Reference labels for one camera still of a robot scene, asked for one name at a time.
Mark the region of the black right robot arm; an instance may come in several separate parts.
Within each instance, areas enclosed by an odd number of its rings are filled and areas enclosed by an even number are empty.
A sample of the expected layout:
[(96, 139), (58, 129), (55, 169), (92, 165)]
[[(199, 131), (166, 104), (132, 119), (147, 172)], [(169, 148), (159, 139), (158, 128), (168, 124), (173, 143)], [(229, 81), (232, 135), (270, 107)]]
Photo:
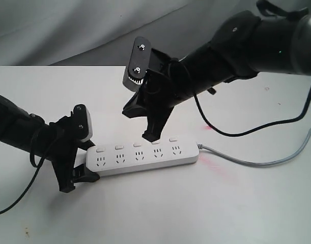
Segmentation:
[(182, 59), (137, 37), (123, 85), (133, 92), (127, 118), (146, 117), (143, 138), (153, 142), (175, 106), (215, 86), (255, 78), (260, 72), (311, 76), (311, 13), (288, 12), (257, 1), (260, 16), (242, 11), (227, 19), (212, 39)]

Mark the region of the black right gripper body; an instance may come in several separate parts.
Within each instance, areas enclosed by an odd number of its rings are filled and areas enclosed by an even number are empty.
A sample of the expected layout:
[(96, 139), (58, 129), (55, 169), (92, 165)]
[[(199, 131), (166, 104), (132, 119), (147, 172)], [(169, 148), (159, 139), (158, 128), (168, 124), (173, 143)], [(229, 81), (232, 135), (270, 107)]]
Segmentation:
[(192, 97), (192, 86), (177, 58), (152, 48), (146, 76), (137, 92), (144, 96), (147, 111), (150, 107), (174, 108)]

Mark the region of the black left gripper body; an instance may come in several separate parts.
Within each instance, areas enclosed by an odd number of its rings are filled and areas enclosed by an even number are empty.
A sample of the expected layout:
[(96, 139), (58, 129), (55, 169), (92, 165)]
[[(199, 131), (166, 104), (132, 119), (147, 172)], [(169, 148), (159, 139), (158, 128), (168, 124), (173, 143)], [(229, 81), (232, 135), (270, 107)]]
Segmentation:
[(79, 144), (74, 115), (50, 122), (49, 129), (53, 136), (47, 158), (51, 160), (59, 190), (69, 193), (75, 189), (73, 169)]

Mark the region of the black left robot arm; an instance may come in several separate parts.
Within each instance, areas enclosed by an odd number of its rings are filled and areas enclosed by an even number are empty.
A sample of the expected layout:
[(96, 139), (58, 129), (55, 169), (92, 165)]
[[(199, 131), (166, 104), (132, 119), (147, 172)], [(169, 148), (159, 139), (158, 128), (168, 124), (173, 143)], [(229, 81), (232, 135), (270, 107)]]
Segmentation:
[(78, 182), (96, 182), (100, 176), (85, 164), (75, 166), (77, 151), (94, 144), (90, 113), (84, 104), (74, 106), (70, 116), (46, 124), (0, 95), (0, 142), (51, 161), (59, 190), (69, 193)]

